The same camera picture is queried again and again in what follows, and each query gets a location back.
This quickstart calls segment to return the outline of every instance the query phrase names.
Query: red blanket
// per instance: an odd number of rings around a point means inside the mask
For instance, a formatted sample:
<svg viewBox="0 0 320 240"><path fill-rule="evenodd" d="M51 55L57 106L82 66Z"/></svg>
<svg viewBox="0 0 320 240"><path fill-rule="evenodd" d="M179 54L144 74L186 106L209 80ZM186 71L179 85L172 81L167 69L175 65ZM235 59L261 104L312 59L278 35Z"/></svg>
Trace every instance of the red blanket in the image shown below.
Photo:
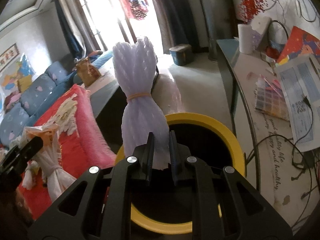
<svg viewBox="0 0 320 240"><path fill-rule="evenodd" d="M87 91L78 85L73 85L40 117L35 126L46 123L51 116L55 115L59 106L73 94L77 94L73 100L78 101L75 117L79 137L76 132L69 136L63 132L59 142L62 152L61 166L66 172L79 178L91 166L96 165L102 169L112 167L116 159L116 155L110 150L93 117ZM37 219L51 205L48 190L42 186L41 172L36 176L35 187L27 190L20 185L19 189L34 219Z"/></svg>

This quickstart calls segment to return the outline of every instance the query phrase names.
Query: ceiling molding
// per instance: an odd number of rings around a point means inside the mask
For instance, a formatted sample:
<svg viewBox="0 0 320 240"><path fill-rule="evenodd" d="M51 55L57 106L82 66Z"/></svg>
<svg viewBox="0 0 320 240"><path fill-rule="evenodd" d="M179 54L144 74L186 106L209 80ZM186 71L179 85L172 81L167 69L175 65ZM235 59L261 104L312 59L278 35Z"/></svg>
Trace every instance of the ceiling molding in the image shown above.
<svg viewBox="0 0 320 240"><path fill-rule="evenodd" d="M31 6L16 15L12 16L10 19L6 20L0 25L0 38L2 38L9 31L20 25L21 23L31 19L32 17L43 13L50 6L47 6L52 0L37 0L34 6Z"/></svg>

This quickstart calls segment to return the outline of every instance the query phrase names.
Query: silver screw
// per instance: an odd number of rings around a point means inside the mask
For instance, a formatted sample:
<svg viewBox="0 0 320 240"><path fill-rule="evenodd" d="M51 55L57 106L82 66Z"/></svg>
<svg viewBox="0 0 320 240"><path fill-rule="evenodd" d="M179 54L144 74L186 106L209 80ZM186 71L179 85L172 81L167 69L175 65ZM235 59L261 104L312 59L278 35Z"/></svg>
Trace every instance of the silver screw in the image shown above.
<svg viewBox="0 0 320 240"><path fill-rule="evenodd" d="M89 172L94 174L94 173L97 173L99 171L99 167L97 166L92 166L90 169L89 169Z"/></svg>
<svg viewBox="0 0 320 240"><path fill-rule="evenodd" d="M196 157L193 157L193 156L189 156L187 158L187 161L190 162L190 163L195 163L197 161L197 158Z"/></svg>
<svg viewBox="0 0 320 240"><path fill-rule="evenodd" d="M127 162L129 162L129 163L135 163L136 161L137 161L137 157L129 156L127 158Z"/></svg>
<svg viewBox="0 0 320 240"><path fill-rule="evenodd" d="M231 166L227 166L224 168L224 170L227 172L227 173L234 173L235 172L235 169Z"/></svg>

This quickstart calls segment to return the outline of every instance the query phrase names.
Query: dark curtain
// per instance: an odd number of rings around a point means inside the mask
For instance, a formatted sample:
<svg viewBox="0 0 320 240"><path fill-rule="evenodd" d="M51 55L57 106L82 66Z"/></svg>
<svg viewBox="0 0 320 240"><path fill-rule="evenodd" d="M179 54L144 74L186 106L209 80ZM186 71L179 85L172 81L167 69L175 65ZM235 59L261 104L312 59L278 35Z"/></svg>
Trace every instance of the dark curtain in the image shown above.
<svg viewBox="0 0 320 240"><path fill-rule="evenodd" d="M59 22L63 31L63 35L64 35L64 38L66 39L71 55L74 58L81 59L83 49L80 46L79 42L77 41L76 37L74 36L73 32L71 31L71 28L63 13L59 0L54 0L54 3L56 5L57 14L58 14Z"/></svg>
<svg viewBox="0 0 320 240"><path fill-rule="evenodd" d="M161 0L174 45L190 44L197 50L199 39L188 0Z"/></svg>

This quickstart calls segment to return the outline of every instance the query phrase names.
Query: qr code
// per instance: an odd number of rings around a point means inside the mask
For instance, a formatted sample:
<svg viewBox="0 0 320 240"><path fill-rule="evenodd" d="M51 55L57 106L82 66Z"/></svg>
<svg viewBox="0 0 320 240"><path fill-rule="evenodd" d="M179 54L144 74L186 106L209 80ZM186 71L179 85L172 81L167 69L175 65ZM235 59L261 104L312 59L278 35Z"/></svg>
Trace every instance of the qr code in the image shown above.
<svg viewBox="0 0 320 240"><path fill-rule="evenodd" d="M303 113L307 110L303 101L298 101L295 104L292 104L292 108L297 111L297 114Z"/></svg>

